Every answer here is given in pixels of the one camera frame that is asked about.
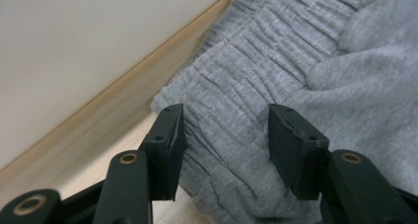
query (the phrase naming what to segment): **screw hole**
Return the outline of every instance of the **screw hole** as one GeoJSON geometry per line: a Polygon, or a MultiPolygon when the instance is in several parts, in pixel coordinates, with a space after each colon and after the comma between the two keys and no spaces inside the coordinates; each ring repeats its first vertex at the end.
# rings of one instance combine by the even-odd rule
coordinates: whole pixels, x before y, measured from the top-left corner
{"type": "Polygon", "coordinates": [[[353,153],[343,153],[341,154],[341,158],[346,162],[354,163],[354,164],[360,164],[363,162],[359,156],[353,153]]]}
{"type": "Polygon", "coordinates": [[[40,209],[45,203],[46,197],[44,195],[35,194],[16,205],[13,213],[18,216],[28,215],[40,209]]]}
{"type": "Polygon", "coordinates": [[[128,153],[119,158],[121,164],[131,164],[138,160],[138,156],[133,153],[128,153]]]}

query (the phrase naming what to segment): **cotton garment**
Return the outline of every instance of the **cotton garment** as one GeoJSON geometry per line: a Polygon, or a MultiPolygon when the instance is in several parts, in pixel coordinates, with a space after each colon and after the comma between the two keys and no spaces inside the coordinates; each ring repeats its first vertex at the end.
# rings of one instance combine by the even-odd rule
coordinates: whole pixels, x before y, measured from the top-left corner
{"type": "Polygon", "coordinates": [[[215,223],[320,222],[318,201],[297,201],[269,161],[272,103],[418,194],[416,10],[416,0],[233,0],[152,104],[184,104],[180,184],[196,207],[215,223]]]}

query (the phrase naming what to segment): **wooden baseboard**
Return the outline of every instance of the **wooden baseboard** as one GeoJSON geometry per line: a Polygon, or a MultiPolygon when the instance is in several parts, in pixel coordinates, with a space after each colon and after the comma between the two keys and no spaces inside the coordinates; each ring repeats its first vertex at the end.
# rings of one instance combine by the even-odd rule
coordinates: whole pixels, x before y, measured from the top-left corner
{"type": "Polygon", "coordinates": [[[153,97],[230,1],[219,0],[1,170],[0,208],[32,189],[55,188],[65,198],[103,179],[112,156],[138,147],[156,117],[153,97]]]}

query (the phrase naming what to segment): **light wood surface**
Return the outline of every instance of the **light wood surface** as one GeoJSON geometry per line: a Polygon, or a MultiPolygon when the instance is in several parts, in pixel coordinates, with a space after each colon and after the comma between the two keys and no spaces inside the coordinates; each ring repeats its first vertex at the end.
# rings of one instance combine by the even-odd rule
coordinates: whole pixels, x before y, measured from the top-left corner
{"type": "MultiPolygon", "coordinates": [[[[112,156],[139,146],[156,118],[150,109],[153,97],[192,55],[230,1],[219,0],[1,170],[0,208],[29,190],[55,188],[65,198],[102,180],[112,156]]],[[[164,207],[156,210],[165,216],[164,207]]]]}
{"type": "Polygon", "coordinates": [[[218,0],[0,0],[0,169],[218,0]]]}

